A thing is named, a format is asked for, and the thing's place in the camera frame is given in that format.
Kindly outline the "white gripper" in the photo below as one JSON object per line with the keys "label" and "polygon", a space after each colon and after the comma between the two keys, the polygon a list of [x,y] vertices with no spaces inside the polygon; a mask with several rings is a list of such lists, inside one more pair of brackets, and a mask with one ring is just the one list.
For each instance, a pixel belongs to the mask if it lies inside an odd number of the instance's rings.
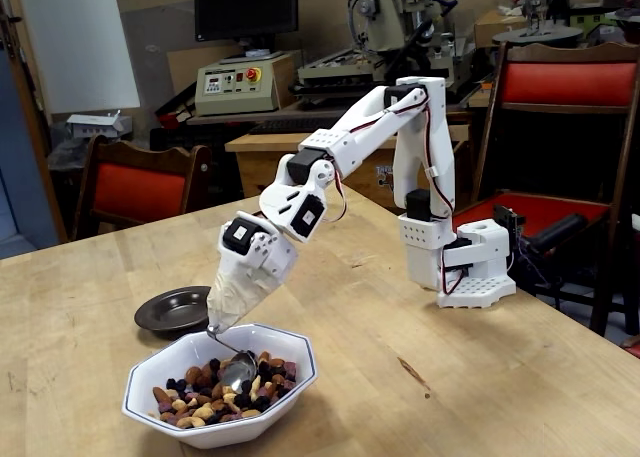
{"label": "white gripper", "polygon": [[222,271],[258,282],[283,283],[297,251],[280,230],[263,217],[234,217],[222,227]]}

